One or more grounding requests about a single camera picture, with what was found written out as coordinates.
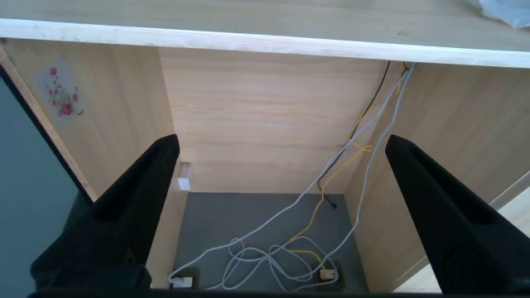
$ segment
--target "flower decal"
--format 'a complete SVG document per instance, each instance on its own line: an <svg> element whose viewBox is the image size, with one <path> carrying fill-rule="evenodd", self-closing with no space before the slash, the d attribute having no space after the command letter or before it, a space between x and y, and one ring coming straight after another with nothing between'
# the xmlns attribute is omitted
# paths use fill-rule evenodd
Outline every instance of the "flower decal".
<svg viewBox="0 0 530 298"><path fill-rule="evenodd" d="M74 92L64 89L60 83L60 77L56 67L50 67L50 76L53 77L53 86L46 84L49 95L48 100L57 109L57 114L60 117L70 116L73 113L77 115L82 114L83 109L80 111L75 110L75 104L80 100L78 87L75 86Z"/></svg>

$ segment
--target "yellow cable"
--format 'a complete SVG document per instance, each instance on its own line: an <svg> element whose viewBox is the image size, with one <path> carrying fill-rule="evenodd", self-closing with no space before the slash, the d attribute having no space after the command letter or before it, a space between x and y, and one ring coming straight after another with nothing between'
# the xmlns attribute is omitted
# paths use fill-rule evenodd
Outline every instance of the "yellow cable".
<svg viewBox="0 0 530 298"><path fill-rule="evenodd" d="M302 252L302 253L310 253L312 254L313 256L316 257L316 259L318 260L318 263L321 264L322 263L322 259L316 254L316 252L312 252L312 251L309 251L309 250L303 250L303 249L297 249L297 250L291 250L291 249L287 249L289 252Z"/></svg>
<svg viewBox="0 0 530 298"><path fill-rule="evenodd" d="M357 156L359 156L361 153L363 152L366 152L366 151L372 151L372 146L366 146L366 147L363 147L362 148L363 150L360 150L360 151L357 151L357 153L355 153L347 162L345 162L340 168L338 171L336 171L330 178L328 178L328 180L324 183L324 185L322 186L322 192L321 192L321 198L320 198L320 202L318 202L318 204L316 205L315 207L315 210L313 211L313 215L311 216L311 221L309 222L309 224L307 225L306 228L304 228L303 230L301 230L298 234L296 234L295 236L291 237L290 240L302 235L303 233L305 233L310 227L311 225L313 224L313 220L315 220L315 215L316 215L316 212L318 211L318 209L320 208L320 206L322 205L322 202L324 202L324 193L325 193L325 187L328 185L328 183L330 183L331 180L333 180L333 178L335 178L335 176L337 174L339 174L350 162L354 161L355 158L357 158Z"/></svg>
<svg viewBox="0 0 530 298"><path fill-rule="evenodd" d="M407 67L406 65L403 63L403 71L401 73L401 76L403 76L405 74L405 71L407 70ZM393 94L393 96L395 96L396 94L399 94L399 92L401 91L401 84L397 87L397 90L396 92ZM349 135L351 135L351 133L353 132L353 130L355 129L355 127L360 124L362 118L359 118L359 120L355 123L355 125L352 127L352 130L350 131ZM303 230L301 230L298 234L296 234L295 236L291 237L291 239L289 240L292 240L300 235L302 235L303 233L305 233L310 227L311 225L313 224L313 220L315 219L315 215L316 215L316 212L318 211L318 209L320 208L320 206L322 205L322 203L324 202L324 193L325 193L325 187L328 185L328 183L330 181L333 180L333 178L335 178L336 175L338 175L350 162L352 162L353 160L355 160L355 158L357 158L357 156L359 156L362 152L370 152L373 150L373 146L371 145L368 145L366 147L362 147L360 146L358 143L356 142L352 142L354 144L354 146L356 146L359 151L357 151L357 153L355 153L347 162L345 162L330 178L328 178L328 180L324 183L324 185L322 186L322 191L321 191L321 198L320 198L320 201L318 202L318 204L316 205L315 207L315 210L313 210L313 215L311 216L311 220L309 222L309 224L307 225L306 228L304 228ZM318 260L319 264L322 263L322 260L320 259L319 255L316 254L316 252L312 252L310 250L290 250L290 249L287 249L287 251L289 252L300 252L300 253L310 253L312 254L313 256L316 257L316 259Z"/></svg>
<svg viewBox="0 0 530 298"><path fill-rule="evenodd" d="M291 239L289 240L292 240L300 235L302 235L303 233L305 233L310 227L311 225L313 224L313 220L315 220L315 215L316 215L316 212L318 211L318 209L320 208L320 206L322 205L322 202L324 202L324 191L325 191L325 187L328 185L328 183L330 183L331 180L333 180L333 178L335 178L335 176L337 174L339 174L350 162L352 162L357 156L359 156L362 152L366 152L366 151L372 151L373 147L368 145L366 147L361 147L359 146L360 150L357 151L357 153L355 153L347 162L345 162L330 178L328 178L328 180L324 183L324 185L322 186L322 192L321 192L321 198L320 198L320 202L318 202L318 204L316 205L315 207L315 210L313 211L313 215L311 216L311 221L309 222L309 224L307 225L306 228L304 228L303 230L301 230L298 234L296 234L295 236L291 237ZM287 249L287 251L289 252L303 252L303 253L310 253L312 254L313 256L316 257L316 259L318 260L319 264L322 263L322 260L320 259L320 257L318 256L318 254L316 254L316 252L312 252L310 250L290 250L290 249ZM324 264L322 263L322 269L325 270L325 266Z"/></svg>

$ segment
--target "light wood panel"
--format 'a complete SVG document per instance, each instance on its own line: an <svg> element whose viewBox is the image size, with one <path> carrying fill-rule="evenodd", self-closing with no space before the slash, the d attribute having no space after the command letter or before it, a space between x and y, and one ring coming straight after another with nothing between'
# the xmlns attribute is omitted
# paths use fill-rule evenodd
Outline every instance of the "light wood panel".
<svg viewBox="0 0 530 298"><path fill-rule="evenodd" d="M180 165L179 159L173 177L178 176ZM188 193L179 190L178 186L176 179L171 181L170 189L167 191L166 203L164 203L158 222L157 232L152 240L151 251L147 258L146 268L151 274L151 288L169 288L167 278L174 269L176 249L188 198Z"/></svg>
<svg viewBox="0 0 530 298"><path fill-rule="evenodd" d="M527 30L464 0L2 0L0 36L530 67Z"/></svg>
<svg viewBox="0 0 530 298"><path fill-rule="evenodd" d="M530 237L530 188L509 201L499 210L499 213ZM395 291L402 293L441 293L431 265L423 267Z"/></svg>
<svg viewBox="0 0 530 298"><path fill-rule="evenodd" d="M33 77L60 57L68 61L84 112L64 126L44 112L97 196L156 139L173 132L155 48L22 40L8 40L4 48L41 106Z"/></svg>
<svg viewBox="0 0 530 298"><path fill-rule="evenodd" d="M10 65L10 75L22 75L17 87L93 199L156 139L174 132L156 48L21 40L3 46L10 60L0 51L2 65ZM60 57L71 66L86 102L67 126L42 108L32 80ZM152 287L168 287L186 197L171 184L147 259Z"/></svg>
<svg viewBox="0 0 530 298"><path fill-rule="evenodd" d="M91 200L97 200L99 195L96 194L96 192L92 188L92 185L90 185L90 183L87 181L86 177L83 174L83 171L81 171L81 169L77 165L77 162L74 160L74 157L72 157L72 155L66 148L66 145L60 139L59 134L54 129L50 120L44 113L44 110L42 109L41 105L39 104L35 96L33 96L33 93L26 84L26 81L22 78L15 65L7 56L7 52L4 50L3 46L0 46L0 65L6 70L7 75L9 75L9 78L15 84L21 96L27 102L33 114L35 114L35 117L38 119L39 123L42 125L42 127L50 137L51 141L57 148L57 151L59 151L59 153L65 159L66 164L68 164L72 172L74 172L74 175L77 177L77 180L83 186L84 190L86 191L86 194L90 197Z"/></svg>
<svg viewBox="0 0 530 298"><path fill-rule="evenodd" d="M491 202L530 169L529 79L527 70L418 65L391 133L415 142ZM391 117L392 109L386 110L372 142ZM426 261L383 148L369 173L355 232L371 291L395 289ZM357 210L368 159L363 156L345 193L350 214Z"/></svg>
<svg viewBox="0 0 530 298"><path fill-rule="evenodd" d="M171 48L160 53L181 158L193 165L192 191L204 192L302 192L346 143L387 63ZM400 69L392 66L388 82ZM327 191L344 193L353 169Z"/></svg>

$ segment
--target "tangled cable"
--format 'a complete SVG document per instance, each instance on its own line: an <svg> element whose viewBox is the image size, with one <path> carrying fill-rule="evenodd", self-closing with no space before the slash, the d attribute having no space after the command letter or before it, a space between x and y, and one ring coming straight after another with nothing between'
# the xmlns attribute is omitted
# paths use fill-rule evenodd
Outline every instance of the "tangled cable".
<svg viewBox="0 0 530 298"><path fill-rule="evenodd" d="M285 288L285 286L280 282L279 278L278 278L278 273L282 274L282 276L284 276L285 278L289 279L289 280L293 280L293 281L299 281L299 282L308 282L311 280L313 274L315 272L317 272L321 267L324 266L324 263L326 260L329 259L329 257L334 254L335 252L337 252L340 248L342 248L342 246L345 244L346 240L348 240L348 238L351 236L351 234L353 233L353 231L355 230L355 228L357 227L357 224L359 223L359 213L360 213L360 210L361 210L361 205L363 203L363 199L364 199L364 194L365 194L365 191L366 191L366 186L368 184L368 178L369 178L369 170L370 170L370 167L373 163L373 159L375 158L375 153L378 151L378 148L379 148L379 145L381 144L381 141L383 140L383 137L386 135L386 133L388 132L388 130L390 130L390 128L393 126L393 124L395 123L396 121L396 117L397 117L397 114L398 114L398 108L399 108L399 105L401 103L401 100L402 100L402 96L404 94L404 91L407 87L407 84L408 84L408 81L411 77L411 74L412 72L414 71L416 65L412 65L410 67L409 70L405 70L404 72L404 75L402 76L402 78L397 82L397 84L393 87L392 91L390 92L390 94L388 95L388 97L386 98L386 100L384 101L382 107L379 109L377 115L371 119L370 121L368 121L361 129L359 129L355 135L350 138L350 140L342 147L341 150L339 150L335 155L333 155L327 162L327 164L325 165L324 167L324 170L320 173L320 175L318 175L318 177L316 177L315 180L313 180L313 182L306 188L306 190L300 194L300 196L296 199L296 201L290 205L288 205L286 208L282 209L280 212L278 212L277 214L273 215L270 219L268 219L265 223L263 223L262 225L260 225L259 227L255 228L254 230L252 230L250 233L247 233L246 235L242 236L241 238L233 238L232 240L229 241L228 244L225 244L225 245L221 245L221 246L218 246L218 247L214 247L214 248L209 248L207 250L205 250L203 253L201 253L196 259L194 259L193 261L191 262L188 262L186 263L184 266L176 269L172 274L169 275L168 277L168 281L169 282L176 282L176 280L173 279L173 276L178 273L179 271L181 271L182 269L188 267L189 265L199 261L206 253L208 252L212 252L214 250L218 250L218 249L222 249L222 248L227 248L229 250L229 253L230 253L230 256L232 257L232 259L229 261L229 263L227 264L226 268L224 269L224 273L223 273L223 276L222 276L222 279L221 279L221 282L215 286L211 286L209 288L206 288L206 290L212 290L212 289L216 289L216 288L219 288L219 287L222 287L223 289L225 290L233 290L233 289L237 289L238 287L240 287L244 282L246 282L251 276L252 274L254 274L254 272L258 269L258 267L263 263L263 262L268 262L269 263L269 266L271 268L271 272L272 274L274 275L278 285L284 290L284 291L287 291L287 289ZM315 243L313 242L310 238L308 238L307 236L300 236L300 235L296 235L294 238L291 238L289 239L287 242L285 242L283 245L279 246L279 245L272 245L267 252L264 252L263 250L259 249L259 248L252 248L252 247L249 247L249 248L246 248L245 245L244 245L244 242L243 240L247 237L249 237L250 235L258 232L259 230L261 230L263 227L265 227L267 224L269 224L270 222L272 222L276 217L278 217L279 215L283 214L284 212L288 211L290 208L294 207L296 204L298 204L298 202L300 201L300 199L303 197L303 195L305 195L309 189L319 180L319 178L324 175L324 172L325 172L325 169L330 165L331 162L333 162L333 160L339 155L339 154L342 154L343 151L345 151L351 144L352 142L354 141L354 139L360 134L363 132L363 130L372 125L377 119L379 119L383 113L383 110L386 108L390 98L394 95L394 93L396 92L396 90L399 90L399 96L397 98L397 102L396 102L396 107L394 108L394 112L393 112L393 119L392 121L390 122L390 124L387 126L387 128L383 131L383 133L381 134L381 136L379 137L378 141L376 142L376 145L375 145L375 148L373 149L373 153L372 153L372 156L370 157L369 159L369 163L368 165L366 166L366 170L365 170L365 175L364 175L364 185L363 185L363 190L361 192L361 196L360 196L360 200L359 200L359 207L357 208L357 214L356 214L356 217L355 217L355 223L352 227L352 229L348 232L348 234L344 237L344 239L342 240L342 242L334 249L332 250L331 252L328 252L327 254ZM305 239L307 241L309 241L311 244L313 244L323 255L324 257L322 258L321 262L320 262L320 265L316 268L313 268L311 269L311 266L306 262L304 261L300 256L298 256L294 251L290 251L289 249L286 248L286 246L290 243L294 243L295 241L298 241L298 240L302 240L302 239ZM239 243L241 245L241 250L234 253L232 251L232 246L233 245L236 245L236 243ZM262 257L254 257L254 258L245 258L244 257L244 254L245 252L249 252L249 251L254 251L254 252L258 252L262 255ZM282 266L280 266L280 264L273 258L273 256L280 252L280 251L285 251L285 252L288 252L290 253L291 255L295 256L296 258L298 258L301 262L303 262L306 267L307 267L307 270L308 272L305 273L305 274L302 274L302 275L299 275L299 276L291 276L289 274L287 274ZM254 268L252 269L252 271L240 282L238 282L237 284L235 284L234 286L227 286L226 285L226 282L227 280L231 277L232 273L234 272L234 270L238 267L238 265L240 264L240 262L256 262ZM330 262L332 267L336 270L336 266L333 262ZM323 286L323 285L327 285L327 284L330 284L330 283L333 283L333 282L336 282L336 278L334 280L331 280L331 281L325 281L325 282L321 282L321 283L313 283L313 284L309 284L309 285L304 285L304 286L299 286L295 289L291 289L289 291L299 291L301 289L305 289L305 288L308 288L308 287L313 287L313 286Z"/></svg>

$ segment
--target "floral sticker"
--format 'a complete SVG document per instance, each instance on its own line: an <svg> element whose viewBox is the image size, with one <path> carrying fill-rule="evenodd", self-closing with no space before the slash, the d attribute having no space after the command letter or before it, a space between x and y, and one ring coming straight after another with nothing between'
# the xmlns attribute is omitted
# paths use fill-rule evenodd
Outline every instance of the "floral sticker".
<svg viewBox="0 0 530 298"><path fill-rule="evenodd" d="M60 125L83 114L84 101L66 60L61 59L40 72L35 77L35 83L44 105Z"/></svg>

